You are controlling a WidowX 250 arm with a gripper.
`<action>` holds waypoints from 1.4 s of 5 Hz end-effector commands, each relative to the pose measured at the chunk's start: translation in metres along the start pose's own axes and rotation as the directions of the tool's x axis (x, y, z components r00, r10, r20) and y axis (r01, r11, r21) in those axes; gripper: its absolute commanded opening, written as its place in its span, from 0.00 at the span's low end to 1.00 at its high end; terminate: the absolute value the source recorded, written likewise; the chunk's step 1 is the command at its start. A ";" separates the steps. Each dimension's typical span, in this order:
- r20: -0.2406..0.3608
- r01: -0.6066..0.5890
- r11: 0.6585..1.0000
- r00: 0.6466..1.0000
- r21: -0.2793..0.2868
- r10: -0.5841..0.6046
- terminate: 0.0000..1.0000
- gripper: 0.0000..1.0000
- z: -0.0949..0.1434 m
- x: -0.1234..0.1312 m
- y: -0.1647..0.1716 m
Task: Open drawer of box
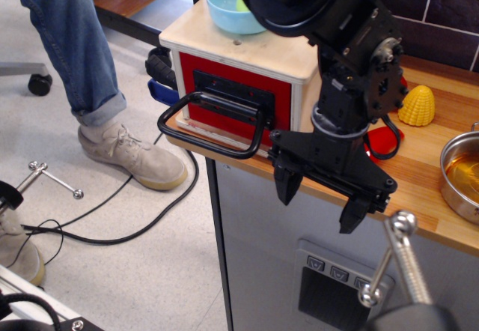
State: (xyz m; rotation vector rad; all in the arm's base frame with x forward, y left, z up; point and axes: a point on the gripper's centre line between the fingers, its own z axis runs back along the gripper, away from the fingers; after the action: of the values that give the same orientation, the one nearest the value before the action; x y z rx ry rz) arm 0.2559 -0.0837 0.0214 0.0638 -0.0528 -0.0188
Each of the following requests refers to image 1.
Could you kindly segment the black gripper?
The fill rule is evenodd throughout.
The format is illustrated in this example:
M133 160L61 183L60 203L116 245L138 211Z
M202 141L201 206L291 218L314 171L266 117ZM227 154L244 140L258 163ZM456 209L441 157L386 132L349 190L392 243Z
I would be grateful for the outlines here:
M366 154L361 136L342 139L312 133L273 130L269 158L279 200L288 205L304 177L345 195L340 233L351 234L367 213L383 212L397 183Z

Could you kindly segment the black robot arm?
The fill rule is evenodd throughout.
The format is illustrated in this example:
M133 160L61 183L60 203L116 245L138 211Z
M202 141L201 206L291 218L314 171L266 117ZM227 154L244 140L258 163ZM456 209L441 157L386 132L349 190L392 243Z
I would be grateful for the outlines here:
M310 133L273 130L269 158L279 199L288 204L308 178L348 200L340 231L353 232L368 213L384 211L396 181L378 165L368 129L407 95L402 36L380 0L243 0L255 19L282 37L306 37L317 48L321 89Z

